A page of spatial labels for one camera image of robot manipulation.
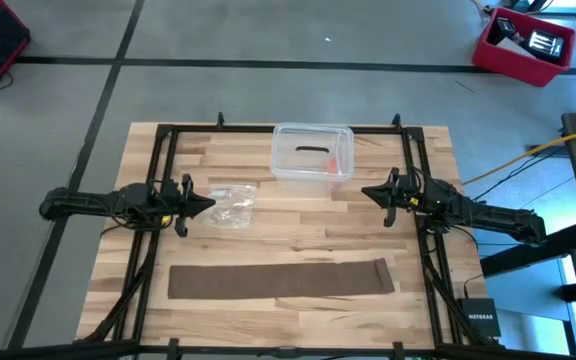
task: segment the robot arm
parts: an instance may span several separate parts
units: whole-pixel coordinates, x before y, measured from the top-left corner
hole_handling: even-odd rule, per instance
[[[535,247],[546,241],[544,220],[533,211],[475,202],[460,194],[449,183],[427,176],[421,192],[414,174],[418,170],[411,170],[411,174],[399,175],[399,169],[393,168],[385,184],[361,189],[387,210],[384,226],[392,226],[396,208],[402,208],[426,215],[431,228],[441,233],[446,233],[451,226],[463,225],[506,233],[520,243]]]
[[[195,194],[188,174],[179,184],[167,180],[157,192],[152,184],[130,184],[108,194],[72,192],[56,188],[46,195],[39,213],[46,220],[70,215],[108,216],[124,227],[135,230],[159,230],[164,216],[178,216],[175,231],[181,237],[188,234],[186,218],[193,218],[215,204],[215,200]]]

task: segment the red bin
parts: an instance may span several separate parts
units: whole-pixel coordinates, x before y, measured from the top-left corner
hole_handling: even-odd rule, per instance
[[[533,30],[541,30],[563,38],[564,45],[559,63],[554,64],[531,58],[489,43],[488,35],[497,16],[510,20],[519,34],[526,39]],[[575,47],[575,30],[505,8],[494,9],[491,19],[477,43],[472,57],[474,65],[540,87],[548,85],[557,74],[570,70],[572,51]]]

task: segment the yellow cable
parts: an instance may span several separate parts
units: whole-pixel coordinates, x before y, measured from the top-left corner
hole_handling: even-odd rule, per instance
[[[501,170],[501,169],[503,169],[503,168],[505,168],[505,167],[508,167],[508,166],[516,163],[517,161],[519,161],[519,160],[521,160],[521,159],[523,159],[523,158],[525,158],[525,157],[528,157],[528,156],[530,156],[530,155],[532,155],[532,154],[535,154],[535,153],[538,153],[538,152],[540,152],[540,151],[543,151],[543,150],[545,150],[545,149],[547,149],[547,148],[549,148],[549,147],[551,147],[551,146],[553,146],[553,145],[561,144],[561,143],[563,143],[563,142],[566,142],[566,141],[569,141],[569,140],[573,140],[573,139],[576,139],[576,134],[564,136],[564,137],[559,138],[559,139],[557,139],[557,140],[553,140],[553,141],[551,141],[551,142],[549,142],[549,143],[547,143],[547,144],[543,144],[543,145],[537,146],[536,148],[534,148],[534,149],[532,149],[532,150],[530,150],[530,151],[527,151],[527,152],[523,153],[522,155],[520,155],[520,156],[518,156],[518,157],[516,157],[516,158],[514,158],[514,159],[512,159],[512,160],[510,160],[510,161],[508,161],[507,163],[505,163],[505,164],[503,164],[503,165],[501,165],[501,166],[497,166],[496,168],[488,171],[488,172],[485,173],[485,174],[481,174],[481,175],[479,175],[479,176],[477,176],[477,177],[475,177],[475,178],[472,178],[472,179],[466,181],[465,183],[463,183],[463,185],[468,185],[468,184],[473,183],[473,182],[475,182],[475,181],[477,181],[477,180],[481,180],[481,179],[485,178],[486,176],[488,176],[488,175],[490,175],[490,174],[493,174],[493,173],[496,173],[497,171],[499,171],[499,170]]]

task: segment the table leg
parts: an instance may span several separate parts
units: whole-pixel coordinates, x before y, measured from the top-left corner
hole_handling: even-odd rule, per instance
[[[481,268],[484,277],[499,275],[566,255],[571,249],[576,249],[576,224],[548,235],[541,247],[519,245],[489,256],[481,260]]]
[[[562,321],[562,323],[564,325],[564,333],[566,334],[566,342],[568,343],[568,353],[570,356],[576,356],[576,338],[572,321]]]

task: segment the black metal frame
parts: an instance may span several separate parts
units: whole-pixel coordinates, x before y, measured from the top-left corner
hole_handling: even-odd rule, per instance
[[[224,117],[219,113],[216,125],[172,125],[162,124],[157,127],[155,143],[153,145],[150,164],[146,181],[155,180],[155,174],[159,165],[160,153],[164,140],[169,139],[166,150],[163,179],[169,179],[175,157],[175,149],[179,135],[186,132],[222,132],[222,133],[271,133],[274,126],[271,125],[224,125]],[[430,165],[426,152],[423,128],[402,127],[400,117],[397,114],[391,126],[384,127],[352,127],[355,134],[393,134],[400,135],[404,148],[404,158],[407,168],[414,166],[411,140],[417,143],[421,169],[430,175]],[[23,344],[27,328],[24,325],[17,326],[21,337],[15,343],[11,343],[8,350],[0,351],[0,359],[92,359],[109,358],[134,355],[135,358],[142,353],[168,354],[168,359],[180,359],[184,354],[221,354],[221,355],[270,355],[277,358],[297,358],[301,356],[364,356],[364,357],[388,357],[403,360],[405,357],[432,357],[450,359],[473,359],[479,360],[482,355],[487,359],[570,359],[575,357],[541,354],[525,351],[506,350],[498,344],[483,338],[479,332],[470,326],[464,313],[457,304],[452,290],[450,269],[445,251],[444,239],[441,234],[433,234],[437,262],[440,273],[435,270],[430,252],[428,250],[428,232],[424,224],[424,218],[415,215],[417,226],[417,239],[420,248],[422,271],[430,325],[435,343],[435,349],[405,350],[401,342],[394,342],[391,349],[346,349],[346,348],[296,348],[296,347],[209,347],[209,346],[180,346],[179,340],[170,339],[168,346],[144,346],[141,345],[146,317],[148,294],[152,281],[155,258],[159,245],[159,231],[151,232],[150,243],[142,265],[138,268],[138,258],[143,244],[145,232],[136,231],[126,268],[126,277],[122,296],[115,306],[100,323],[97,329],[84,339],[76,340],[72,344],[57,345],[36,348],[21,348],[17,346],[19,341]],[[123,339],[126,316],[131,298],[141,287],[139,301],[135,312],[135,323],[129,339]],[[435,291],[443,298],[448,308],[448,316],[453,344],[444,343],[441,333],[439,310]],[[24,307],[36,307],[38,297],[28,298]],[[112,340],[105,341],[111,329],[114,328]],[[463,334],[467,337],[470,345],[463,345]]]
[[[484,277],[501,275],[542,261],[563,257],[576,249],[576,224],[548,235],[541,247],[517,245],[481,260]]]

